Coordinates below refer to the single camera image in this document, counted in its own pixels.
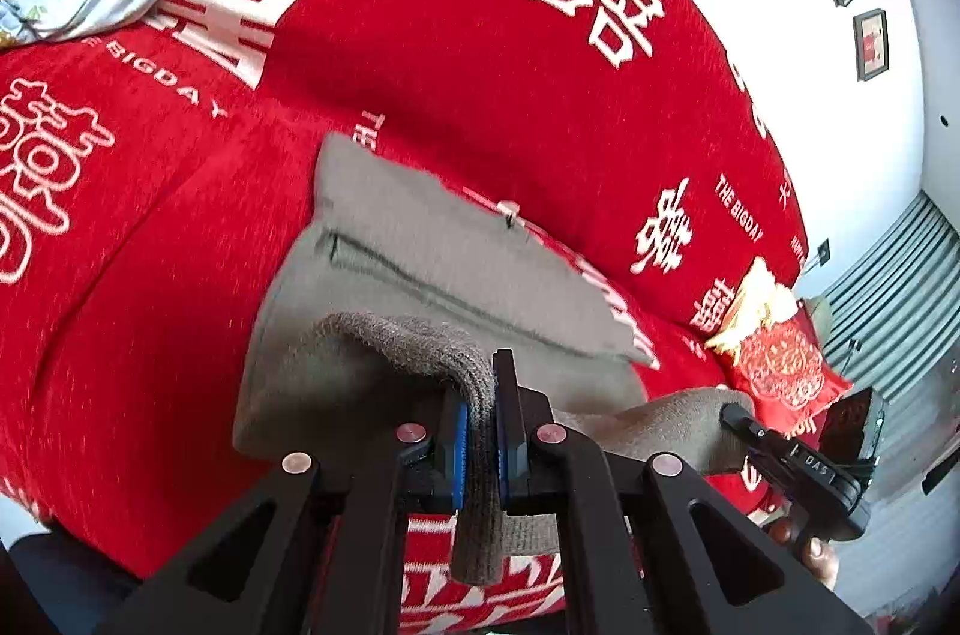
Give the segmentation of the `person's right hand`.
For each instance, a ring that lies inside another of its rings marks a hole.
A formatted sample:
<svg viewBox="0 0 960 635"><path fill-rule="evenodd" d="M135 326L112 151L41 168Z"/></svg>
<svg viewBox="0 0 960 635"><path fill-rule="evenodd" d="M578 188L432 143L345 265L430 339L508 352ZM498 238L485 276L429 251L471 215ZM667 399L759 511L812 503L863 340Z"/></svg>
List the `person's right hand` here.
<svg viewBox="0 0 960 635"><path fill-rule="evenodd" d="M820 537L800 539L799 528L791 518L779 518L765 526L768 536L782 547L800 550L799 562L809 570L825 588L836 588L839 575L839 557L830 544Z"/></svg>

